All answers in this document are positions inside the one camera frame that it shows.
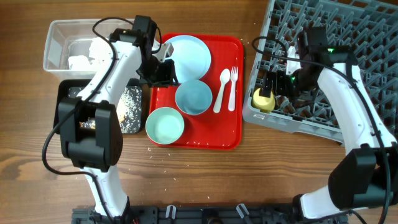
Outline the yellow plastic cup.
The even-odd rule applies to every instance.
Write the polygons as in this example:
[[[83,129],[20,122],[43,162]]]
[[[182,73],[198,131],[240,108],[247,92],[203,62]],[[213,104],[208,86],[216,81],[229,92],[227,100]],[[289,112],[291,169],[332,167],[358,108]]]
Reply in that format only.
[[[276,105],[275,96],[273,95],[273,92],[271,92],[270,97],[261,96],[260,90],[260,88],[257,88],[254,91],[251,105],[253,108],[259,109],[263,113],[270,113],[274,110]]]

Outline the light blue bowl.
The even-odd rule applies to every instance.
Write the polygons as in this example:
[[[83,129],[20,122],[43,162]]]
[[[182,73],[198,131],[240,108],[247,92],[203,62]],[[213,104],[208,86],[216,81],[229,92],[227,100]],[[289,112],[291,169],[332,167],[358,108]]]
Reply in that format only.
[[[188,115],[204,113],[213,101],[210,87],[200,80],[189,80],[182,83],[175,92],[177,107]]]

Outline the food scraps and rice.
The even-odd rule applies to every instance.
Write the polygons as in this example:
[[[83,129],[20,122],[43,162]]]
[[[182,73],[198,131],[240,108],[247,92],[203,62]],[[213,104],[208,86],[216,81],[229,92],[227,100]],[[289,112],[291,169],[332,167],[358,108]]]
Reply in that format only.
[[[125,88],[116,107],[119,125],[123,134],[135,134],[141,129],[142,88]]]

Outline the mint green bowl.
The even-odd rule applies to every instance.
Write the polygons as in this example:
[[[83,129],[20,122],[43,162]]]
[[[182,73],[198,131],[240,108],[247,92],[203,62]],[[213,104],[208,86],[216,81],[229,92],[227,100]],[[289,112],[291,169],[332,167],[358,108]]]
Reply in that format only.
[[[185,129],[183,116],[170,107],[161,107],[153,112],[146,121],[146,133],[157,144],[172,144],[178,140]]]

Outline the white napkin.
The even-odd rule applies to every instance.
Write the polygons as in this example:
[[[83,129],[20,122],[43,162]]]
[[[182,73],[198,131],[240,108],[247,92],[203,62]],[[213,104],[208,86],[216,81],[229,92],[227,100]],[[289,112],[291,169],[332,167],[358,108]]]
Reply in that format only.
[[[97,71],[107,63],[111,49],[101,38],[77,40],[69,46],[68,67],[73,71]]]

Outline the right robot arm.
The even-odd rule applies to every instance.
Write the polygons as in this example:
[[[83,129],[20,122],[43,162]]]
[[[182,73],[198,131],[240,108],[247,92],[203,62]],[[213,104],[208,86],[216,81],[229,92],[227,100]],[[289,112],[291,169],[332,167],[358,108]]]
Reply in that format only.
[[[319,222],[381,207],[380,222],[397,204],[397,140],[381,121],[348,45],[332,46],[323,27],[301,31],[297,45],[284,47],[284,72],[266,75],[259,95],[296,97],[318,88],[327,97],[343,134],[346,155],[325,187],[294,198],[297,220]]]

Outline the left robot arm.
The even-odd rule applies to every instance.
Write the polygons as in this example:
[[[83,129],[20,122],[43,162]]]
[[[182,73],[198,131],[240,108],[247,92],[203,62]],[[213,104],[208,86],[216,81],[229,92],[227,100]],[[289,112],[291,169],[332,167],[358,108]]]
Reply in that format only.
[[[88,179],[96,200],[89,216],[93,223],[134,220],[116,166],[123,148],[116,107],[125,87],[132,79],[149,87],[178,85],[174,61],[152,48],[161,35],[157,24],[147,16],[130,24],[103,39],[111,49],[107,64],[76,97],[58,101],[58,120],[49,134],[59,134],[63,156]]]

